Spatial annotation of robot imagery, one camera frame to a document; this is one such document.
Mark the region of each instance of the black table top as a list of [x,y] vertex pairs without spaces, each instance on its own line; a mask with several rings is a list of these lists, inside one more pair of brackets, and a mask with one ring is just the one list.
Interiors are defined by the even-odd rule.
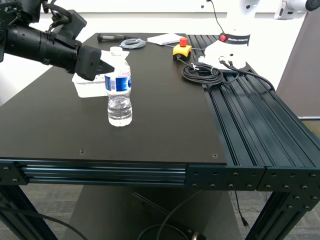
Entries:
[[[94,35],[85,45],[119,43]],[[203,87],[182,78],[172,51],[151,43],[130,50],[133,119],[125,127],[109,124],[108,97],[78,97],[73,75],[52,67],[0,107],[0,158],[225,164]]]

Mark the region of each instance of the red button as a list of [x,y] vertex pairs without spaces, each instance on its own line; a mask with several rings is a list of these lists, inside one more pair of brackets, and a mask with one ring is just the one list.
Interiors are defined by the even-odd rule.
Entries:
[[188,44],[188,38],[182,37],[180,38],[180,47],[185,47]]
[[222,42],[225,42],[225,41],[227,41],[227,37],[226,37],[225,35],[221,35],[221,36],[220,36],[220,40],[221,40]]

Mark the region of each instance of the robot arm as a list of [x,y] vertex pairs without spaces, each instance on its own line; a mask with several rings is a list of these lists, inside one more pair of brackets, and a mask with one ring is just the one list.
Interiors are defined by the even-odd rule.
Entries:
[[[226,16],[227,25],[218,41],[209,45],[200,62],[211,65],[217,69],[229,70],[221,64],[232,62],[236,69],[248,70],[246,63],[246,51],[250,41],[251,24],[255,18],[257,6],[260,0],[235,0],[233,7]],[[320,7],[320,0],[279,0],[279,7],[275,13],[275,19],[293,19],[298,12],[310,12]]]
[[[93,81],[97,74],[114,68],[100,60],[101,50],[82,46],[76,40],[87,22],[74,10],[54,5],[53,0],[0,1],[0,62],[4,53],[64,68],[70,74]],[[53,23],[48,31],[29,26],[39,22],[41,5],[45,13],[52,11]]]
[[320,7],[320,0],[281,0],[274,15],[277,20],[294,19],[298,12],[308,13]]

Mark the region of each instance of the table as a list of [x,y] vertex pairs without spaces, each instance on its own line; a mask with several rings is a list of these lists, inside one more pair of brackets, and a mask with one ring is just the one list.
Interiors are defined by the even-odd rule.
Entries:
[[[216,40],[187,37],[195,48]],[[85,44],[116,45],[95,35]],[[0,204],[36,211],[19,188],[28,183],[272,191],[246,239],[283,239],[319,201],[319,139],[255,77],[196,85],[171,54],[155,44],[130,51],[127,127],[108,123],[106,97],[79,98],[55,67],[0,107]],[[0,219],[20,239],[56,240],[41,219]]]

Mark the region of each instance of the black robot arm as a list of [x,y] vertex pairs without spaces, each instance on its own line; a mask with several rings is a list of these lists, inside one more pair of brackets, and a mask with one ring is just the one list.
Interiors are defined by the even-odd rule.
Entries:
[[[76,40],[87,22],[74,10],[65,10],[46,0],[0,1],[0,62],[4,53],[64,68],[70,74],[93,81],[97,74],[114,71],[100,60],[101,50]],[[52,12],[48,31],[29,26],[39,22],[41,5]]]

